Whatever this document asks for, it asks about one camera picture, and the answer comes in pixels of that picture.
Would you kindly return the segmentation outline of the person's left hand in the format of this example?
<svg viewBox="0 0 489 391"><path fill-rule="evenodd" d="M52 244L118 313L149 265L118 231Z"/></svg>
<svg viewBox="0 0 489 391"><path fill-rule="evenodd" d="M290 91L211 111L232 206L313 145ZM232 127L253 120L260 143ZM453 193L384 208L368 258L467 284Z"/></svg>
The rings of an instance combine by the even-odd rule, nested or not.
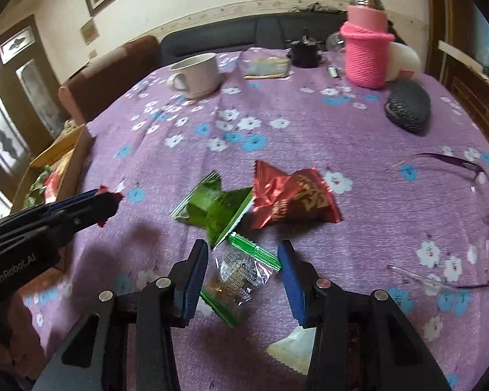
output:
<svg viewBox="0 0 489 391"><path fill-rule="evenodd" d="M36 380L72 326L73 286L43 274L0 302L0 367Z"/></svg>

